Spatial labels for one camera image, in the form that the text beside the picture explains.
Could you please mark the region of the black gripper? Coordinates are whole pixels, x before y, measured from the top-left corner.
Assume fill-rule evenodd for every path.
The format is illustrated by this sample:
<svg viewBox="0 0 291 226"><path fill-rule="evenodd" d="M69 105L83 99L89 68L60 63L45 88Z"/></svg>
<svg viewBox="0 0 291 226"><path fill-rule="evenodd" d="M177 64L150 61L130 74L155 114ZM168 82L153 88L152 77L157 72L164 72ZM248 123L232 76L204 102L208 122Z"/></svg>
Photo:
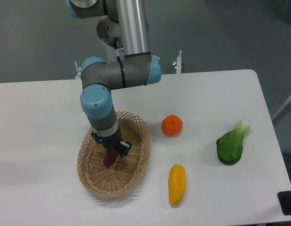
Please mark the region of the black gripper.
<svg viewBox="0 0 291 226"><path fill-rule="evenodd" d="M91 132L91 137L100 145L103 145L106 149L106 155L110 155L112 148L115 149L117 155L120 158L128 156L129 151L132 147L132 143L125 141L122 138L121 129L118 128L117 131L108 137L101 137L94 131Z"/></svg>

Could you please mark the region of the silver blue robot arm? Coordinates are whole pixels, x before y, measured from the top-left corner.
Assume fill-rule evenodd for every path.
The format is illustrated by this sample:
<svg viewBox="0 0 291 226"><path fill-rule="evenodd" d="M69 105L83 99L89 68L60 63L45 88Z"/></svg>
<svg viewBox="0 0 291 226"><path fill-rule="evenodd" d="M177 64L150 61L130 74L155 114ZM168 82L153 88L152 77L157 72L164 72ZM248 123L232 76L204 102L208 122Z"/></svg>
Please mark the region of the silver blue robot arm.
<svg viewBox="0 0 291 226"><path fill-rule="evenodd" d="M121 135L111 91L158 83L160 60L150 52L149 27L142 0L69 0L74 18L100 17L98 34L113 49L114 59L106 63L92 56L81 64L80 103L92 126L92 138L108 152L128 155L132 144Z"/></svg>

